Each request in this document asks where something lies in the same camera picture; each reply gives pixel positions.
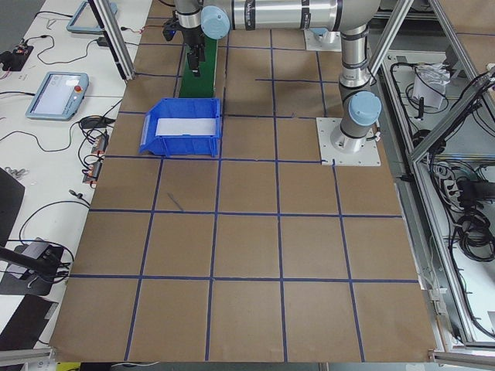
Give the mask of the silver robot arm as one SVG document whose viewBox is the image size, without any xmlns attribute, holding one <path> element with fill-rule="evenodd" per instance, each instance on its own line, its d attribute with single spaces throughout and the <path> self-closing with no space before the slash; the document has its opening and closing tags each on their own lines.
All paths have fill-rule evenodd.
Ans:
<svg viewBox="0 0 495 371">
<path fill-rule="evenodd" d="M 368 23 L 379 8 L 378 1 L 176 1 L 172 18 L 162 29 L 172 40 L 181 32 L 188 46 L 189 69 L 200 75 L 205 60 L 205 39 L 222 39 L 230 31 L 259 29 L 325 29 L 339 32 L 341 40 L 342 90 L 356 91 L 344 97 L 345 116 L 337 133 L 348 140 L 364 140 L 377 121 L 381 103 L 366 93 L 370 82 L 367 54 Z"/>
</svg>

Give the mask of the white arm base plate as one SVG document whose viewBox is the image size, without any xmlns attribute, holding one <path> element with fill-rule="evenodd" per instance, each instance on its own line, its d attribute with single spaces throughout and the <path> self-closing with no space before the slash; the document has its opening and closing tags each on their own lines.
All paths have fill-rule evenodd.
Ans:
<svg viewBox="0 0 495 371">
<path fill-rule="evenodd" d="M 323 165 L 335 166 L 381 166 L 381 159 L 375 140 L 368 141 L 372 129 L 359 139 L 346 137 L 341 131 L 339 117 L 318 117 L 316 127 L 319 153 Z"/>
<path fill-rule="evenodd" d="M 340 32 L 327 29 L 308 29 L 304 31 L 306 50 L 340 53 L 342 50 Z"/>
</svg>

